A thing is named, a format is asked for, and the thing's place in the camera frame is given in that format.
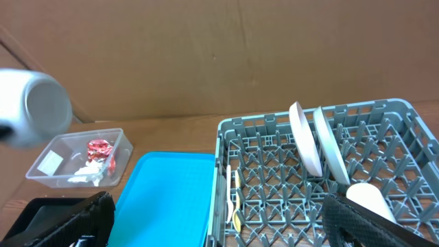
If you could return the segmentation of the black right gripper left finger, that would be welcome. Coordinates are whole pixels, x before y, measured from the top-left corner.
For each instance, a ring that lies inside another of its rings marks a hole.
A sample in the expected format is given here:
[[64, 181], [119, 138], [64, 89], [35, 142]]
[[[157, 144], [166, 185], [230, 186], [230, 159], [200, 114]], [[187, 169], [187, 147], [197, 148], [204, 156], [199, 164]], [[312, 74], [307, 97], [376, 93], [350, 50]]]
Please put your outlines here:
[[47, 216], [41, 223], [7, 240], [2, 246], [106, 246], [115, 222], [115, 203], [101, 191], [85, 198], [60, 215]]

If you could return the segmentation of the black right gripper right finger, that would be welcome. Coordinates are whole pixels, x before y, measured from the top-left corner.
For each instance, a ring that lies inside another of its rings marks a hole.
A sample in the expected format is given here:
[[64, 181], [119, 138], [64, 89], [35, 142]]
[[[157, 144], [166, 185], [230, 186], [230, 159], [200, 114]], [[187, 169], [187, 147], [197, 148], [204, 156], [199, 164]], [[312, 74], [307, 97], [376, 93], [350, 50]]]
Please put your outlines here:
[[323, 200], [322, 223], [330, 246], [423, 247], [437, 244], [391, 222], [342, 194]]

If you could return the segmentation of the white plastic cup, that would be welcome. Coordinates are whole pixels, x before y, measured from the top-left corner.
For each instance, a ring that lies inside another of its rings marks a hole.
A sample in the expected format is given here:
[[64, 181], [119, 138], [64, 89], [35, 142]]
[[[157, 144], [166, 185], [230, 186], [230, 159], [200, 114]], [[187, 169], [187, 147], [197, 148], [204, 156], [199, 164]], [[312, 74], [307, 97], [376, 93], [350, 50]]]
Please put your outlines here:
[[380, 190], [374, 185], [369, 183], [351, 185], [346, 191], [346, 197], [381, 217], [396, 223], [396, 219], [387, 202], [381, 195]]

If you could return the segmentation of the white napkin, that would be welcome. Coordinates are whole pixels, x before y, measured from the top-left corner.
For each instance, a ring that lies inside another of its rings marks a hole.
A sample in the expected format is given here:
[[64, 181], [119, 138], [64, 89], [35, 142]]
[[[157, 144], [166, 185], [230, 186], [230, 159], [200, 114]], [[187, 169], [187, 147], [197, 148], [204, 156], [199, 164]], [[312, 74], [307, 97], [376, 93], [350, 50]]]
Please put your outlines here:
[[95, 160], [87, 161], [84, 167], [79, 168], [67, 181], [70, 183], [89, 183], [92, 182], [94, 187], [98, 187], [104, 175], [104, 163]]

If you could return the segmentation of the grey round plate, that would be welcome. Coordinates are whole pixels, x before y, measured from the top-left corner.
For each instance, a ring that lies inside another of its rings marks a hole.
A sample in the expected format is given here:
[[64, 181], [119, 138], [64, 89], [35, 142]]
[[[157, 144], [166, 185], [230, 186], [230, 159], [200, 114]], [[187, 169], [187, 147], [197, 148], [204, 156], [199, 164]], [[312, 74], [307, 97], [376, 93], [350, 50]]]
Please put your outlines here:
[[351, 182], [340, 149], [321, 106], [313, 111], [313, 121], [320, 147], [334, 179], [339, 184], [350, 185]]

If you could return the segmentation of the red ketchup packet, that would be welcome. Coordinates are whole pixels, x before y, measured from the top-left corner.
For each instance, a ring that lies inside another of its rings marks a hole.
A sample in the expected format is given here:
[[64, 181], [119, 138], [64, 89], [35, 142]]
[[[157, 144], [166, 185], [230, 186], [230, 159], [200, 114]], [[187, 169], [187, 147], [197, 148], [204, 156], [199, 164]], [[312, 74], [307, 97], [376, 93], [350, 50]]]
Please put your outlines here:
[[116, 162], [115, 162], [115, 156], [112, 156], [109, 162], [109, 165], [107, 167], [107, 175], [112, 176], [116, 169]]

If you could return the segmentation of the silver foil wrapper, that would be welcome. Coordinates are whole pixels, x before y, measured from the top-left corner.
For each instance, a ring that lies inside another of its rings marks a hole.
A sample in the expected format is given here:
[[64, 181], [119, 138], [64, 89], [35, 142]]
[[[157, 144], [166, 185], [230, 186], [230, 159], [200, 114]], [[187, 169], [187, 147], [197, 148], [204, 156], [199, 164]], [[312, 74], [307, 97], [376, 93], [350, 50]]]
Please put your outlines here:
[[88, 162], [105, 162], [113, 150], [113, 146], [104, 139], [91, 140], [86, 146]]

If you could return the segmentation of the pink round plate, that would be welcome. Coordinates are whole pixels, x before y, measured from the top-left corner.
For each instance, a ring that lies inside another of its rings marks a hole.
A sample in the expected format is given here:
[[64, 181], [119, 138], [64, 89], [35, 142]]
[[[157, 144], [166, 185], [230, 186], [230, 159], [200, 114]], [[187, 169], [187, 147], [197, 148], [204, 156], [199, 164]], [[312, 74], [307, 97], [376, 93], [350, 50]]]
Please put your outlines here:
[[314, 137], [298, 102], [289, 107], [289, 122], [302, 164], [310, 175], [322, 177], [322, 166]]

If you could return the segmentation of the yellow plastic spoon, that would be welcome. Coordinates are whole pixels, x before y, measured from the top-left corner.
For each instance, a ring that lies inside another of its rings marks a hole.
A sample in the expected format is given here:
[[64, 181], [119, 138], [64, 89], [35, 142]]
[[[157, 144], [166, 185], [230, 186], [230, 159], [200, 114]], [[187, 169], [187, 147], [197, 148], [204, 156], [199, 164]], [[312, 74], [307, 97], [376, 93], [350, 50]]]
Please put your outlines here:
[[241, 221], [237, 215], [237, 212], [241, 206], [241, 201], [240, 201], [240, 197], [238, 194], [238, 189], [240, 187], [241, 187], [241, 181], [239, 178], [239, 172], [238, 172], [238, 170], [236, 170], [235, 171], [235, 199], [236, 199], [236, 201], [235, 201], [235, 210], [233, 211], [232, 220], [233, 220], [233, 226], [238, 233], [241, 232]]

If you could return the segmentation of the grey bowl of rice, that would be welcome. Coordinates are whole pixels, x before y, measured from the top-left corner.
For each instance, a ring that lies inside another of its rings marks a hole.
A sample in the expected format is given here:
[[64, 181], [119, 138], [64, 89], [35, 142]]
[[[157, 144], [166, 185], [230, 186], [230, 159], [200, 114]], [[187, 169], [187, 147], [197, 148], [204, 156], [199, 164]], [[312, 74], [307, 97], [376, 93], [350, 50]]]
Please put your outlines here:
[[67, 90], [45, 73], [1, 69], [1, 142], [27, 148], [65, 133], [73, 110]]

